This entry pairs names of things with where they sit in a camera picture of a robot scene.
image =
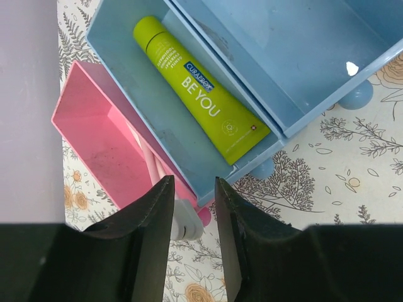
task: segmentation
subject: curaprox logo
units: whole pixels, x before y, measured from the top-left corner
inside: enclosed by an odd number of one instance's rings
[[[193,65],[192,62],[187,62],[183,66],[186,70],[195,78],[196,81],[206,90],[206,92],[211,92],[213,90],[214,85],[197,69],[196,66]]]

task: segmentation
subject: printed flower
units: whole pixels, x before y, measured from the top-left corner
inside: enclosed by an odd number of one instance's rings
[[[73,205],[73,195],[69,186],[64,185],[64,207],[70,209]]]
[[[214,302],[212,295],[199,284],[189,284],[184,293],[188,302]]]
[[[76,182],[80,182],[81,181],[81,173],[80,171],[74,171],[73,173],[73,180]]]
[[[359,187],[360,186],[360,180],[358,178],[356,178],[356,177],[350,178],[348,183],[352,187]]]
[[[74,202],[82,210],[85,210],[88,206],[87,196],[83,192],[78,192],[74,196]]]
[[[378,79],[375,77],[370,79],[374,85],[382,84],[387,88],[403,88],[403,53],[378,70],[376,75]]]

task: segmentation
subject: green toothpaste tube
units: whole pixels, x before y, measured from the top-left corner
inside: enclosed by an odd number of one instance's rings
[[[142,18],[133,36],[229,165],[269,134],[155,17]]]

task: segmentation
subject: tube cap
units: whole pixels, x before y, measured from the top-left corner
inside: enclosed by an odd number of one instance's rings
[[[171,240],[198,240],[203,235],[203,223],[187,199],[175,199]]]
[[[142,18],[134,26],[133,37],[145,52],[150,40],[164,31],[167,31],[167,29],[156,17],[148,16]]]

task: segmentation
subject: blue drawer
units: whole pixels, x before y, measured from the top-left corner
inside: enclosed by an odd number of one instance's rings
[[[135,40],[132,31],[144,16],[154,15],[239,101],[264,121],[271,133],[229,166],[179,97]],[[103,0],[87,32],[87,41],[132,106],[176,165],[204,206],[213,199],[215,177],[235,182],[253,171],[264,177],[271,156],[286,144],[280,127],[222,59],[191,33],[163,0]]]
[[[366,79],[403,50],[402,0],[166,2],[287,137],[338,101],[364,106]]]

